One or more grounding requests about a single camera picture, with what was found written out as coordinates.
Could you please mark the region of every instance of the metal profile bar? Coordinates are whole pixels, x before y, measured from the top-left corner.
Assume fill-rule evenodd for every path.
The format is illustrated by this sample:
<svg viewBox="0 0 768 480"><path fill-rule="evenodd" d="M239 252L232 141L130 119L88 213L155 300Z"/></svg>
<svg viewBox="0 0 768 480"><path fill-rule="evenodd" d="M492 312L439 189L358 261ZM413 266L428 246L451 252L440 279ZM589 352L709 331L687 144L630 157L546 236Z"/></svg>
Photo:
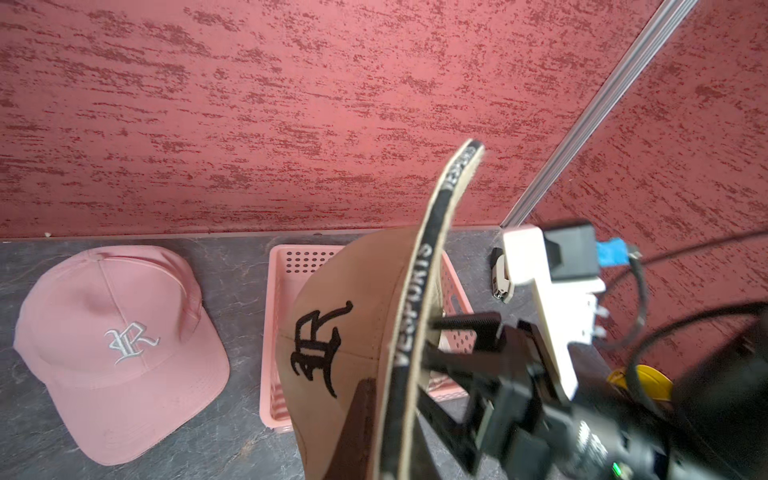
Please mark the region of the metal profile bar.
<svg viewBox="0 0 768 480"><path fill-rule="evenodd" d="M547 163L520 196L502 228L516 227L531 214L536 204L547 193L571 160L584 146L598 125L616 103L627 93L637 76L661 49L672 32L688 15L698 0L664 0L643 31L621 59L598 93L570 129L563 141L549 157Z"/></svg>

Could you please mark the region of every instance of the baseball cap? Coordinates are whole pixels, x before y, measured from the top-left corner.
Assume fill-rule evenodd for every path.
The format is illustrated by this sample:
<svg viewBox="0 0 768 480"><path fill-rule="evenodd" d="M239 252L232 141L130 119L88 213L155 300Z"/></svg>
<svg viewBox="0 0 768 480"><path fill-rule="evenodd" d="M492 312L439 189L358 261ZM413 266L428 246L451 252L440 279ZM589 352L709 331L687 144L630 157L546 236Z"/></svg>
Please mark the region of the baseball cap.
<svg viewBox="0 0 768 480"><path fill-rule="evenodd" d="M379 453L388 441L403 455L425 451L412 394L429 381L418 345L438 344L439 331L426 325L442 316L435 259L483 150L472 140L459 148L421 227L344 247L306 281L278 326L275 360L307 480L386 478ZM404 409L391 415L393 406Z"/></svg>
<svg viewBox="0 0 768 480"><path fill-rule="evenodd" d="M230 371L189 264L153 246L95 248L51 268L22 304L14 348L102 465L171 434Z"/></svg>

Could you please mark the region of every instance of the gray countertop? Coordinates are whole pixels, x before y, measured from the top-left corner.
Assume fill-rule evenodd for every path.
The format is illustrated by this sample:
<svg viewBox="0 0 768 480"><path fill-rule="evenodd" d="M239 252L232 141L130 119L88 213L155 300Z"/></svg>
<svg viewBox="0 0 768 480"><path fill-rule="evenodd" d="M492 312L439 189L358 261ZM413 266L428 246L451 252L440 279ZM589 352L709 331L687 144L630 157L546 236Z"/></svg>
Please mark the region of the gray countertop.
<svg viewBox="0 0 768 480"><path fill-rule="evenodd" d="M303 478L293 433L275 433L259 418L261 351L269 252L282 243L347 244L357 234L167 238L152 240L46 240L0 245L0 478ZM205 410L140 458L115 467L80 452L48 396L12 348L19 307L49 268L93 247L139 243L179 253L192 266L204 306L230 360L224 391ZM534 318L530 293L508 305L490 294L488 255L497 230L451 232L446 251L475 311L501 311L506 319ZM607 368L596 354L590 368ZM458 410L462 401L446 409ZM443 478L467 478L434 433L425 429ZM505 478L485 459L479 478Z"/></svg>

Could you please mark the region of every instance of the pink plastic basket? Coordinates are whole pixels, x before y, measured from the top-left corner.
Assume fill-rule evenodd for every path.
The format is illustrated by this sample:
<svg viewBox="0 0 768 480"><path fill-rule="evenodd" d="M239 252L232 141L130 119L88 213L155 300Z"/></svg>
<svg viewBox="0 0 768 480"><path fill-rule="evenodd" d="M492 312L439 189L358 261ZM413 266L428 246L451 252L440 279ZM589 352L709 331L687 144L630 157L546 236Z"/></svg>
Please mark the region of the pink plastic basket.
<svg viewBox="0 0 768 480"><path fill-rule="evenodd" d="M266 280L259 416L264 425L275 429L276 432L293 430L275 364L277 326L290 314L293 301L310 275L342 248L344 246L341 245L277 245L270 251L270 270ZM469 300L445 252L442 254L440 283L443 292L443 310L446 315L472 313ZM457 330L443 332L439 347L445 351L468 353L472 351L474 345L475 332ZM429 381L429 395L440 402L461 398L467 393L448 377L433 373Z"/></svg>

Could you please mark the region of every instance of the cap visor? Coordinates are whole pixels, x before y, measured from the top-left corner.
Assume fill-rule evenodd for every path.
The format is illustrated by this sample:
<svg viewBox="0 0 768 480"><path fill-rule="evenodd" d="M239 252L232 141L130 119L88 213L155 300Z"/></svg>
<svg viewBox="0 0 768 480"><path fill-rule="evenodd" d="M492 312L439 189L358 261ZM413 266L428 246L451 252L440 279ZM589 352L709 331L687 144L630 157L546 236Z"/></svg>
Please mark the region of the cap visor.
<svg viewBox="0 0 768 480"><path fill-rule="evenodd" d="M102 465L129 462L182 426L227 384L227 353L205 310L171 358L141 377L101 389L47 385L80 450Z"/></svg>

